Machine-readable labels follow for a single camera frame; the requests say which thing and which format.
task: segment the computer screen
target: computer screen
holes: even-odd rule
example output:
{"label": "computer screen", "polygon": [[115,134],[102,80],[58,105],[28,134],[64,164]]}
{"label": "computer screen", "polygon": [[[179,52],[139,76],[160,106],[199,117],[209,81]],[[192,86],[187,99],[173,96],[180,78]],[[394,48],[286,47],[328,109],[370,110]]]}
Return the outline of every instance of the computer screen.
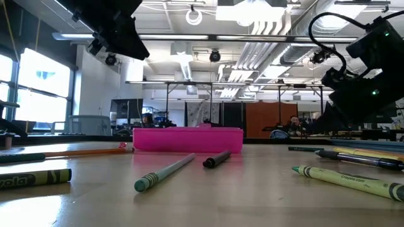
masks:
{"label": "computer screen", "polygon": [[117,119],[141,119],[143,99],[111,100],[111,112],[116,112]]}

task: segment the window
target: window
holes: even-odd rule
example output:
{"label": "window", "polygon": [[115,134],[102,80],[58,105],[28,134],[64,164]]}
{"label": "window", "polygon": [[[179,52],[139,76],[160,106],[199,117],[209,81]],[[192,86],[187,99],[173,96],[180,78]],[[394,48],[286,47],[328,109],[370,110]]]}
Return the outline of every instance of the window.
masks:
{"label": "window", "polygon": [[11,60],[6,56],[0,55],[0,80],[10,81],[12,71],[13,71],[13,60]]}
{"label": "window", "polygon": [[[8,85],[5,84],[0,84],[0,100],[6,102],[8,99]],[[2,118],[5,119],[6,118],[6,112],[7,112],[7,108],[4,108],[3,110],[3,116]]]}
{"label": "window", "polygon": [[16,120],[52,123],[65,121],[66,118],[67,100],[65,98],[54,98],[19,89],[17,104],[20,108],[16,111]]}
{"label": "window", "polygon": [[[8,101],[8,91],[9,86],[7,82],[11,81],[11,73],[13,72],[13,60],[9,57],[0,55],[0,100]],[[4,108],[3,115],[1,116],[3,119],[6,118],[7,108]]]}
{"label": "window", "polygon": [[30,49],[21,55],[19,85],[67,97],[69,80],[69,67]]}
{"label": "window", "polygon": [[16,120],[37,122],[34,129],[50,129],[66,120],[70,68],[33,50],[21,55]]}

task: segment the pink container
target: pink container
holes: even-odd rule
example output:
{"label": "pink container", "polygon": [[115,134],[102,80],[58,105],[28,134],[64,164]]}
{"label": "pink container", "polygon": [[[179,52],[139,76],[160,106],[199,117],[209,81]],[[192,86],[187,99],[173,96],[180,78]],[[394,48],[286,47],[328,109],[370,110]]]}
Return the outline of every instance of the pink container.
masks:
{"label": "pink container", "polygon": [[243,131],[230,127],[134,128],[133,146],[142,151],[240,153]]}

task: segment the crayon wrapper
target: crayon wrapper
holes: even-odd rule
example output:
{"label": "crayon wrapper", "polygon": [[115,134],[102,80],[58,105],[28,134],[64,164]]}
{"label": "crayon wrapper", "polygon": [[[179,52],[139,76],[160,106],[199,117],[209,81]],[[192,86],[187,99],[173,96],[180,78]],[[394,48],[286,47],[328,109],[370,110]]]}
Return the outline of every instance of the crayon wrapper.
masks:
{"label": "crayon wrapper", "polygon": [[71,170],[46,170],[0,175],[0,190],[63,183],[71,180]]}
{"label": "crayon wrapper", "polygon": [[311,166],[300,166],[299,173],[307,177],[324,180],[351,189],[380,195],[396,201],[404,201],[404,185],[399,183],[389,183],[378,179],[338,173]]}

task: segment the crayon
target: crayon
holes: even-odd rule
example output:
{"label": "crayon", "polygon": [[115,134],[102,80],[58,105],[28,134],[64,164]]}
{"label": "crayon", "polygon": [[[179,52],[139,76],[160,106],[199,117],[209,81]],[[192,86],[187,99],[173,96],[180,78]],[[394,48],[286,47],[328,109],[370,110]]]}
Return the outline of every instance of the crayon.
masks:
{"label": "crayon", "polygon": [[204,161],[202,165],[206,168],[214,168],[225,161],[227,158],[229,158],[231,154],[232,153],[230,151],[223,151],[216,156],[206,159],[206,161]]}
{"label": "crayon", "polygon": [[183,167],[190,161],[192,161],[195,158],[195,154],[189,154],[182,160],[179,160],[165,168],[162,168],[161,170],[154,172],[154,173],[149,173],[146,174],[144,177],[140,178],[134,183],[134,189],[137,192],[144,192],[145,190],[153,187],[154,185],[160,183],[162,180],[164,180],[166,177],[174,173],[176,170],[179,168]]}
{"label": "crayon", "polygon": [[322,158],[329,158],[332,160],[349,161],[352,163],[377,166],[389,170],[404,170],[404,163],[400,160],[374,158],[355,154],[344,154],[336,151],[315,151],[314,153]]}
{"label": "crayon", "polygon": [[399,154],[388,154],[383,152],[369,151],[364,149],[352,149],[352,148],[334,148],[333,150],[345,154],[356,154],[375,158],[388,158],[393,160],[404,161],[404,156]]}
{"label": "crayon", "polygon": [[289,151],[320,151],[324,148],[302,148],[302,147],[288,147]]}
{"label": "crayon", "polygon": [[292,169],[306,177],[361,190],[374,195],[380,195],[395,201],[404,201],[404,185],[400,183],[390,183],[379,179],[355,176],[304,165],[292,167]]}
{"label": "crayon", "polygon": [[115,148],[115,149],[93,149],[81,151],[61,151],[61,152],[45,152],[45,153],[32,153],[32,154],[4,154],[0,155],[0,163],[14,163],[22,161],[40,161],[50,157],[62,156],[79,156],[91,154],[118,154],[133,152],[133,148]]}
{"label": "crayon", "polygon": [[71,180],[71,169],[0,174],[0,190],[64,183]]}

